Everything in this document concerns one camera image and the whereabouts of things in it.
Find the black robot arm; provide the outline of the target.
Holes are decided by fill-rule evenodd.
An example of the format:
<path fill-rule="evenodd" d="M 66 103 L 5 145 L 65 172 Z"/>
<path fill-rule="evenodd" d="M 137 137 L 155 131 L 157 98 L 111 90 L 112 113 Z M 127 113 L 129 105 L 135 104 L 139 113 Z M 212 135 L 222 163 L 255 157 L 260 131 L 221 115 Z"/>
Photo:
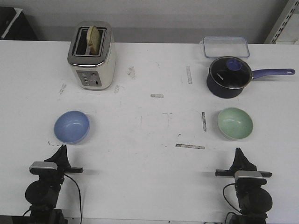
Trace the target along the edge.
<path fill-rule="evenodd" d="M 235 182 L 222 189 L 226 202 L 235 210 L 228 212 L 226 224 L 264 224 L 267 212 L 273 206 L 270 194 L 262 188 L 267 183 L 266 178 L 272 177 L 271 172 L 258 171 L 244 155 L 240 148 L 235 150 L 234 161 L 230 169 L 217 169 L 215 176 L 233 177 Z M 234 186 L 239 208 L 229 202 L 225 196 L 225 189 Z"/>
<path fill-rule="evenodd" d="M 67 146 L 60 148 L 44 161 L 35 161 L 29 171 L 38 175 L 39 179 L 32 182 L 25 191 L 25 198 L 30 203 L 29 224 L 67 224 L 61 209 L 57 209 L 57 201 L 64 178 L 68 173 L 81 174 L 83 168 L 72 167 L 68 160 Z"/>

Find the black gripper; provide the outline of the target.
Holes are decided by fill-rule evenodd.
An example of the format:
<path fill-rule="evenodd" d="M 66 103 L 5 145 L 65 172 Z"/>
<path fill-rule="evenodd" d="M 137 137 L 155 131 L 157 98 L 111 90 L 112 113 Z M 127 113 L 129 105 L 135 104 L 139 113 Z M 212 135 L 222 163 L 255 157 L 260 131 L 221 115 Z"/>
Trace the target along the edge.
<path fill-rule="evenodd" d="M 83 173 L 82 167 L 72 167 L 68 160 L 67 146 L 61 147 L 54 153 L 52 158 L 44 160 L 44 162 L 52 162 L 57 165 L 57 170 L 53 173 L 46 175 L 43 179 L 46 181 L 63 181 L 66 173 Z"/>
<path fill-rule="evenodd" d="M 234 164 L 230 167 L 230 169 L 217 169 L 215 171 L 216 177 L 231 177 L 234 178 L 234 174 L 236 171 L 245 170 L 245 171 L 258 171 L 256 166 L 251 164 L 250 161 L 246 158 L 241 148 L 236 148 Z M 272 177 L 272 172 L 268 171 L 258 171 L 262 174 L 263 178 Z"/>

